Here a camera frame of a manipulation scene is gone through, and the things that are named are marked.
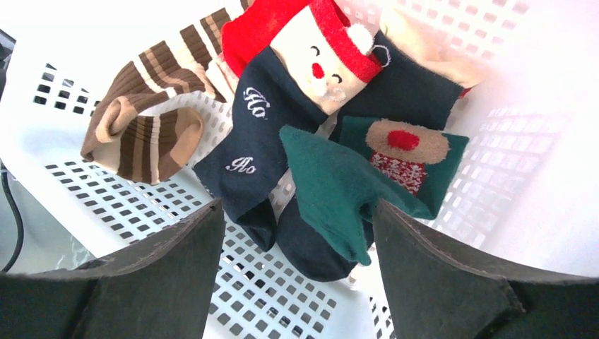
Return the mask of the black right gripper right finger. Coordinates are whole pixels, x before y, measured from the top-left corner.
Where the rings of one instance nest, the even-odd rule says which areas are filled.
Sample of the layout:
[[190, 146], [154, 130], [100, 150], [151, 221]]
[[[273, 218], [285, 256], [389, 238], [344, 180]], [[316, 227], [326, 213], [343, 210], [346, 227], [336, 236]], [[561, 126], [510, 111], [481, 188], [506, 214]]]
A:
[[380, 201], [373, 219], [398, 338], [597, 338], [598, 279], [483, 252]]

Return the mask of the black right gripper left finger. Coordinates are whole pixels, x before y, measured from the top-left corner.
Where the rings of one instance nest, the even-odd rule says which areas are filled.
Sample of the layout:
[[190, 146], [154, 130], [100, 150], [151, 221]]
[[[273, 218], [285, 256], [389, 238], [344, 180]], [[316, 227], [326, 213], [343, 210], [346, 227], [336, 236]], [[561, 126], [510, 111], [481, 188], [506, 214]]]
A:
[[225, 233], [215, 199], [73, 270], [1, 275], [2, 338], [201, 338]]

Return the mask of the dark green sock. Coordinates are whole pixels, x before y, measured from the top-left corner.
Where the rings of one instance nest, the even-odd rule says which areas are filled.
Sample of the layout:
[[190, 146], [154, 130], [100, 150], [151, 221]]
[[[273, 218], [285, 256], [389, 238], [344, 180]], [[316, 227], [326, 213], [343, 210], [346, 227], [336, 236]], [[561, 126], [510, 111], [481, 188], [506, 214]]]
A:
[[349, 261], [369, 265], [363, 222], [379, 199], [433, 220], [468, 137], [400, 121], [346, 117], [338, 141], [291, 126], [280, 139], [302, 219]]

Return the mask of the brown striped sock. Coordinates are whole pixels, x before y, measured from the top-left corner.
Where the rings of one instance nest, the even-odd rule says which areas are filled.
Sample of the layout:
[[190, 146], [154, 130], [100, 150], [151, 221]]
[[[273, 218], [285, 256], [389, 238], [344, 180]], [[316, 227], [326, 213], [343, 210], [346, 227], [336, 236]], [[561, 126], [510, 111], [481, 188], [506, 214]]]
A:
[[227, 1], [127, 63], [91, 116], [82, 158], [124, 179], [159, 184], [207, 156], [232, 129], [221, 30], [249, 6]]

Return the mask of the dark printed sock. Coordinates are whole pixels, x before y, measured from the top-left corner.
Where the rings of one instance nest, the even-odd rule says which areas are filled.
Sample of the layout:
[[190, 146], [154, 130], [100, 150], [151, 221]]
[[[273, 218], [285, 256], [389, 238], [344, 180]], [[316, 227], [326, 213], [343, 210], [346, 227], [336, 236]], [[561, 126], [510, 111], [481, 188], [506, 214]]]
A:
[[287, 171], [280, 129], [314, 133], [381, 71], [374, 38], [334, 1], [311, 1], [243, 70], [232, 130], [194, 166], [208, 192], [263, 251], [275, 243], [269, 196]]

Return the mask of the navy sock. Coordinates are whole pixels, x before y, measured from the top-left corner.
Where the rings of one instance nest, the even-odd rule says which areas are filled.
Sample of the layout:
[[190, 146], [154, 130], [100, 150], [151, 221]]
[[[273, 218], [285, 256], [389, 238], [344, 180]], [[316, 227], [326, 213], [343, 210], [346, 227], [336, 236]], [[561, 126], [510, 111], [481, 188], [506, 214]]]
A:
[[[441, 53], [421, 24], [398, 8], [381, 12], [374, 43], [382, 71], [340, 109], [335, 126], [312, 134], [338, 141], [346, 117], [388, 119], [445, 132], [456, 101], [482, 80], [469, 60]], [[362, 225], [370, 248], [372, 220]], [[276, 242], [302, 275], [318, 282], [346, 278], [361, 264], [338, 254], [302, 219], [296, 190], [278, 219]]]

